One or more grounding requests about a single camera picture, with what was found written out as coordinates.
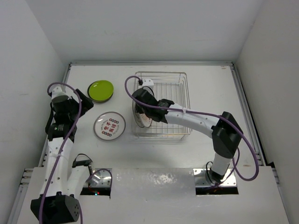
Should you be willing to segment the white plate dark pattern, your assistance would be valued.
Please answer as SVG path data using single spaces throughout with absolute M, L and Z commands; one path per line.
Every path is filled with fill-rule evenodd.
M 136 107 L 135 107 L 135 101 L 132 101 L 132 112 L 133 112 L 133 117 L 134 120 L 136 122 L 136 124 L 140 127 L 140 128 L 144 128 L 144 125 L 141 122 L 140 116 L 137 114 L 136 112 Z

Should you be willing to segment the dark grey blue plate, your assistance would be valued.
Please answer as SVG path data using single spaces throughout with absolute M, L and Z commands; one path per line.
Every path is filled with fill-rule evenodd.
M 90 99 L 95 103 L 105 103 L 109 101 L 113 97 L 113 93 L 111 94 L 99 94 L 99 95 L 92 95 Z

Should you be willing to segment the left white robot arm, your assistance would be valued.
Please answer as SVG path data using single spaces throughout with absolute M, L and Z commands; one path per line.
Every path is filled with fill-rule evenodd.
M 77 122 L 93 107 L 92 101 L 79 89 L 75 100 L 61 87 L 51 96 L 51 115 L 46 125 L 47 158 L 40 195 L 31 201 L 30 209 L 41 224 L 67 224 L 82 220 L 79 197 L 91 174 L 91 159 L 73 162 L 69 158 L 77 131 Z

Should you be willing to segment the green plate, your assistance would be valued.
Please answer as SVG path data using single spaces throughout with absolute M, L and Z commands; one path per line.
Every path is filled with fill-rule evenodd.
M 114 86 L 107 80 L 98 80 L 91 83 L 87 89 L 89 98 L 95 102 L 105 102 L 114 93 Z

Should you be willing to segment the white plate orange flower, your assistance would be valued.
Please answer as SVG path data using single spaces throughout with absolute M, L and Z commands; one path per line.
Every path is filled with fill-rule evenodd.
M 152 125 L 152 119 L 147 117 L 146 114 L 139 114 L 140 121 L 143 127 L 150 128 Z

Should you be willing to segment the white plate colourful print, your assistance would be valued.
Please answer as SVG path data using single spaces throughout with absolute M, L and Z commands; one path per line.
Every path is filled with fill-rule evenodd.
M 101 114 L 93 124 L 93 131 L 100 140 L 113 141 L 118 139 L 126 129 L 124 117 L 117 112 Z

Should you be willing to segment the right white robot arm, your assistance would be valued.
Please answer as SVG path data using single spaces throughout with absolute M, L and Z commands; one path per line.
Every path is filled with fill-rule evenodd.
M 136 90 L 133 98 L 151 106 L 136 103 L 137 113 L 145 114 L 155 122 L 180 125 L 211 138 L 215 156 L 207 178 L 213 184 L 222 181 L 241 141 L 241 136 L 231 125 L 219 118 L 183 112 L 184 107 L 171 100 L 156 100 L 148 87 Z

